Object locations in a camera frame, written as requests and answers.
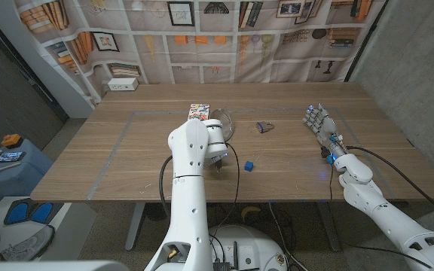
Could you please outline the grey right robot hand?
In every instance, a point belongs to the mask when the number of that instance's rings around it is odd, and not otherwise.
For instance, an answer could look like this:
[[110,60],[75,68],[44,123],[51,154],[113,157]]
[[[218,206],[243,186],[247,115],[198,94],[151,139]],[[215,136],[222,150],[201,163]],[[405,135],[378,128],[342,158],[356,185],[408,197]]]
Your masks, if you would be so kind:
[[339,132],[335,121],[329,116],[329,112],[319,104],[318,107],[312,105],[306,110],[303,118],[305,124],[316,134],[318,142],[330,154],[336,158],[348,154],[343,143],[343,136]]

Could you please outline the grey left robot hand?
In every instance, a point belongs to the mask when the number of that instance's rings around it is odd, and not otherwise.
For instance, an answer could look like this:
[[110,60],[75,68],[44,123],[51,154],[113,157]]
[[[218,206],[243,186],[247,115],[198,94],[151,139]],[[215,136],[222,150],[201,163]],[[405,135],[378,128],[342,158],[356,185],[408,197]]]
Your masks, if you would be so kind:
[[224,154],[220,154],[220,155],[215,156],[215,157],[205,158],[203,165],[204,166],[210,166],[210,165],[212,165],[214,163],[217,163],[217,162],[221,161],[227,155],[228,155],[228,153],[224,153]]

